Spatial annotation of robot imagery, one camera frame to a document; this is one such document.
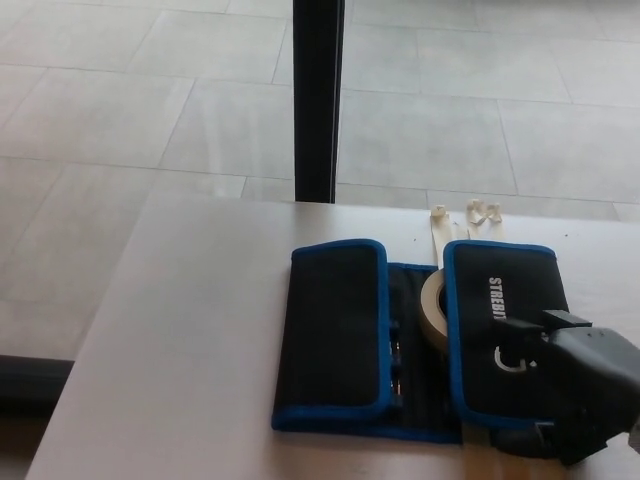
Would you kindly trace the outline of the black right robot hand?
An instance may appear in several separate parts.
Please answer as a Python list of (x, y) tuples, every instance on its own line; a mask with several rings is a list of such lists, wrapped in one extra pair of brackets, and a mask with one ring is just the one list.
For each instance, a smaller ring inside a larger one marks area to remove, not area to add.
[(639, 449), (639, 348), (632, 342), (563, 310), (544, 310), (533, 322), (499, 320), (497, 333), (517, 356), (535, 362), (570, 408), (524, 430), (493, 431), (493, 447), (565, 466), (605, 449), (621, 433)]

